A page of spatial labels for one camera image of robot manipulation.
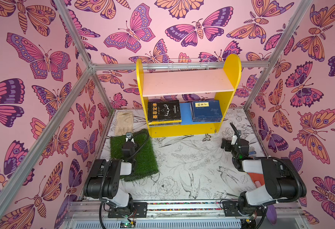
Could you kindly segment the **black book gold title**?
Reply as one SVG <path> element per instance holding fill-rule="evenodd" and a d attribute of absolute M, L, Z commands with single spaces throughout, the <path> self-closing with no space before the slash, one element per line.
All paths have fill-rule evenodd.
<path fill-rule="evenodd" d="M 147 119 L 148 122 L 180 120 L 180 102 L 178 100 L 148 102 Z"/>

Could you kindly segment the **yellow black book bottom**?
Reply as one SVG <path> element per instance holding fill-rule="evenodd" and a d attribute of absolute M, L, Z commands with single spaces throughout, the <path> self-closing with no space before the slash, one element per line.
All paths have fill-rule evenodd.
<path fill-rule="evenodd" d="M 148 123 L 150 127 L 160 127 L 160 126 L 175 126 L 181 125 L 181 120 L 171 120 L 171 121 L 159 121 L 159 122 L 151 122 Z"/>

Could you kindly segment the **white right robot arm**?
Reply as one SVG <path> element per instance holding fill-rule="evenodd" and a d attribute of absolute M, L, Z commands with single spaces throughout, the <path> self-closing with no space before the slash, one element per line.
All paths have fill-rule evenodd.
<path fill-rule="evenodd" d="M 232 153 L 234 167 L 240 172 L 259 174 L 264 184 L 252 191 L 244 191 L 238 198 L 243 207 L 267 206 L 275 203 L 296 202 L 304 198 L 307 188 L 289 159 L 248 155 L 248 141 L 236 135 L 222 139 L 221 148 Z"/>

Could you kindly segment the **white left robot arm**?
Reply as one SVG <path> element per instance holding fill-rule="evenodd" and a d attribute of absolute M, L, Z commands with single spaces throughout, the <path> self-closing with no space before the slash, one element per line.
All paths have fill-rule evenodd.
<path fill-rule="evenodd" d="M 83 194 L 114 209 L 132 209 L 133 198 L 131 194 L 119 188 L 119 181 L 123 176 L 129 176 L 134 172 L 137 144 L 128 140 L 121 150 L 126 160 L 95 160 L 84 184 Z"/>

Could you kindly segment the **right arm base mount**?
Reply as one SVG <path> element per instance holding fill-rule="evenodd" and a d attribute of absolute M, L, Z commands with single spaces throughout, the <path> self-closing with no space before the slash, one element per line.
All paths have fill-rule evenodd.
<path fill-rule="evenodd" d="M 238 199 L 222 199 L 219 203 L 226 217 L 256 217 L 263 216 L 267 210 L 263 206 L 249 205 L 245 194 L 240 195 Z"/>

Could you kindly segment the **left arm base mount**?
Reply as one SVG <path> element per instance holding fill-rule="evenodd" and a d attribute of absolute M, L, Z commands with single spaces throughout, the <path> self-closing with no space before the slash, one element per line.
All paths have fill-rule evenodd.
<path fill-rule="evenodd" d="M 133 202 L 126 207 L 110 208 L 108 218 L 146 218 L 147 202 Z"/>

